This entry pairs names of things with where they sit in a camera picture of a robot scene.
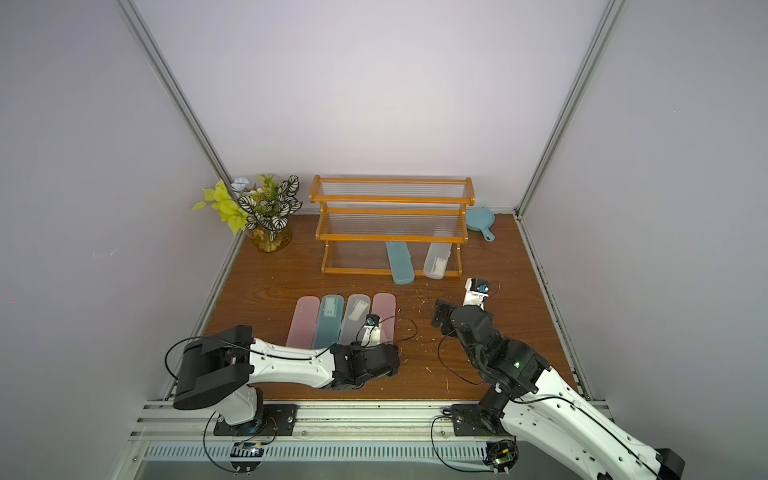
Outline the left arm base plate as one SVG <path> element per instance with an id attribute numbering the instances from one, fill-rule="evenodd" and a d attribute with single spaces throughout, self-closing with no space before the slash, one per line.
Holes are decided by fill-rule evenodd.
<path id="1" fill-rule="evenodd" d="M 218 437 L 291 436 L 297 420 L 298 405 L 266 404 L 256 416 L 238 425 L 228 424 L 222 416 L 216 419 L 213 435 Z"/>

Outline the long pink pencil case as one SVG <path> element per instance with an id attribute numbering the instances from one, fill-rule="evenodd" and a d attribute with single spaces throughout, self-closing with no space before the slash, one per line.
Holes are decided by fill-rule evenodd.
<path id="1" fill-rule="evenodd" d="M 303 296 L 295 304 L 286 346 L 310 349 L 313 345 L 321 300 L 316 296 Z"/>

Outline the short pink pencil case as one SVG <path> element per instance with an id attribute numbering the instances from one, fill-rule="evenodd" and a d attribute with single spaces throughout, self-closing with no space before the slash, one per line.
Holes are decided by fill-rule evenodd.
<path id="1" fill-rule="evenodd" d="M 377 293 L 373 297 L 371 313 L 380 317 L 379 341 L 392 343 L 395 338 L 396 297 L 391 293 Z"/>

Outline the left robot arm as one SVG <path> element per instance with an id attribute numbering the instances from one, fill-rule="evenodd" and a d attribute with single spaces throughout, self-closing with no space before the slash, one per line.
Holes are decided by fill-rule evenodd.
<path id="1" fill-rule="evenodd" d="M 239 426 L 256 420 L 263 404 L 262 383 L 304 385 L 318 390 L 351 391 L 400 366 L 394 344 L 362 346 L 334 343 L 320 349 L 271 344 L 239 325 L 211 336 L 187 337 L 181 366 L 173 375 L 173 408 L 213 409 L 223 421 Z"/>

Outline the long teal pencil case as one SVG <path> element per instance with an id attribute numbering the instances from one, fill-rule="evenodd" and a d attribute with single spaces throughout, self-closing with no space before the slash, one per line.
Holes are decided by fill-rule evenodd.
<path id="1" fill-rule="evenodd" d="M 344 298 L 326 295 L 321 299 L 312 348 L 327 348 L 339 340 L 344 314 Z"/>

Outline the long clear white pencil case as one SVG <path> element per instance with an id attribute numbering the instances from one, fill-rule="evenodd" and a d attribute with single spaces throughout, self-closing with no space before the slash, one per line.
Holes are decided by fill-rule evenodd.
<path id="1" fill-rule="evenodd" d="M 342 318 L 339 344 L 349 345 L 356 340 L 358 331 L 370 312 L 371 298 L 365 294 L 352 294 L 346 301 Z"/>

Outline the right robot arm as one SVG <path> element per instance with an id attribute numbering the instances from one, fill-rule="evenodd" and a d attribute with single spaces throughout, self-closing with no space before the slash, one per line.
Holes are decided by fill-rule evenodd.
<path id="1" fill-rule="evenodd" d="M 679 479 L 685 462 L 624 431 L 561 377 L 527 344 L 504 337 L 480 305 L 439 300 L 432 324 L 459 340 L 489 388 L 476 404 L 454 404 L 444 415 L 459 436 L 491 436 L 486 464 L 510 469 L 503 442 L 521 437 L 582 479 Z"/>

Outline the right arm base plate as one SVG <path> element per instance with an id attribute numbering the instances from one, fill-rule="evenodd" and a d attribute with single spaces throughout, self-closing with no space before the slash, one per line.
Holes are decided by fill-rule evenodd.
<path id="1" fill-rule="evenodd" d="M 503 428 L 501 410 L 483 404 L 453 404 L 443 410 L 458 437 L 501 437 L 508 432 Z"/>

